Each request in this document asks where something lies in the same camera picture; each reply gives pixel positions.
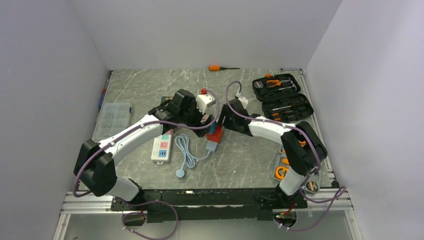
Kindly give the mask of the red cube adapter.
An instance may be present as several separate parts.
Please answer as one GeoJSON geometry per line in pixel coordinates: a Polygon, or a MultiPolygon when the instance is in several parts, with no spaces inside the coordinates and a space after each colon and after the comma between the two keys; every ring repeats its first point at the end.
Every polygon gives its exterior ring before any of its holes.
{"type": "Polygon", "coordinates": [[[222,136],[223,136],[223,127],[217,125],[215,127],[214,133],[212,134],[206,134],[206,138],[208,141],[214,142],[214,143],[220,143],[222,136]]]}

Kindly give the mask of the white power strip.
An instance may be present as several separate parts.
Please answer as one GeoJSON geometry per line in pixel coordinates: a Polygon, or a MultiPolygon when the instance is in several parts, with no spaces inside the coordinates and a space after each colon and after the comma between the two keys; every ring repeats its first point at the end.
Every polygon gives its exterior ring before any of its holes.
{"type": "Polygon", "coordinates": [[[163,165],[170,161],[173,140],[173,130],[167,131],[153,140],[150,159],[157,165],[163,165]]]}

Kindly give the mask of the blue power strip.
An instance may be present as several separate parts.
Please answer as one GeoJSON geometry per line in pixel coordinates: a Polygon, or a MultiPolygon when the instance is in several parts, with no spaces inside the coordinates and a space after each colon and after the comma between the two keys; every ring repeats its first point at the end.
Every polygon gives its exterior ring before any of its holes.
{"type": "MultiPolygon", "coordinates": [[[[213,134],[213,133],[214,133],[214,131],[215,131],[216,126],[217,126],[217,124],[214,122],[214,123],[210,126],[210,130],[209,130],[209,133],[208,133],[208,134],[213,134]]],[[[217,146],[218,146],[218,143],[216,143],[216,142],[212,142],[212,141],[209,141],[209,140],[207,139],[206,149],[207,149],[208,151],[210,151],[211,153],[214,153],[214,152],[216,151],[216,149],[217,149],[217,146]]]]}

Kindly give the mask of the green cube plug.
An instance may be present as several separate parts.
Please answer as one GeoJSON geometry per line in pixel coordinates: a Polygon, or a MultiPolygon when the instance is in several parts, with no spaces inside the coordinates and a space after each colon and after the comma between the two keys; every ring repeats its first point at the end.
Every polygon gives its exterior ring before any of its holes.
{"type": "Polygon", "coordinates": [[[160,105],[161,106],[165,106],[167,103],[169,103],[171,100],[173,99],[172,96],[162,96],[161,97],[161,102],[160,105]]]}

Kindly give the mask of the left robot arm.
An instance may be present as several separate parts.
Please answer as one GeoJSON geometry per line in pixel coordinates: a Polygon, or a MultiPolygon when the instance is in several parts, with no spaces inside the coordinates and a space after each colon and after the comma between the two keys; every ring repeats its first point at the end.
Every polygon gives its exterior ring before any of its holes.
{"type": "Polygon", "coordinates": [[[220,116],[219,108],[211,115],[206,111],[218,105],[217,95],[209,89],[202,89],[199,95],[179,89],[171,99],[153,107],[116,135],[99,142],[86,140],[73,170],[73,195],[76,198],[89,193],[97,197],[111,195],[123,200],[129,209],[139,209],[145,202],[145,191],[135,181],[117,176],[118,164],[144,143],[175,128],[190,129],[203,137],[220,116]]]}

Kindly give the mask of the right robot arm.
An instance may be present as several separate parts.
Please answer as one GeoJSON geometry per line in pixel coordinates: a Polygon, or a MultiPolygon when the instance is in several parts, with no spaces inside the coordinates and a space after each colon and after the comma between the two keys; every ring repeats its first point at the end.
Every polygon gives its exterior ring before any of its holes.
{"type": "Polygon", "coordinates": [[[289,167],[275,188],[275,200],[280,207],[287,208],[295,201],[306,178],[320,170],[321,161],[328,156],[328,151],[306,121],[291,124],[274,121],[259,114],[246,114],[240,99],[232,99],[222,105],[218,125],[226,130],[264,138],[283,146],[289,167]]]}

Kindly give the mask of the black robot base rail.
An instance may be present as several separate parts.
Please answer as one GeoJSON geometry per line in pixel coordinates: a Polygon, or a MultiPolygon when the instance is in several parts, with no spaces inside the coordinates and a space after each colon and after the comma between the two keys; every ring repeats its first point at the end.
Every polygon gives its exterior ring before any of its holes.
{"type": "Polygon", "coordinates": [[[189,220],[256,219],[271,221],[279,211],[306,209],[307,201],[299,194],[284,196],[275,187],[212,189],[146,189],[141,206],[132,206],[115,197],[113,212],[139,211],[147,214],[148,223],[189,220]]]}

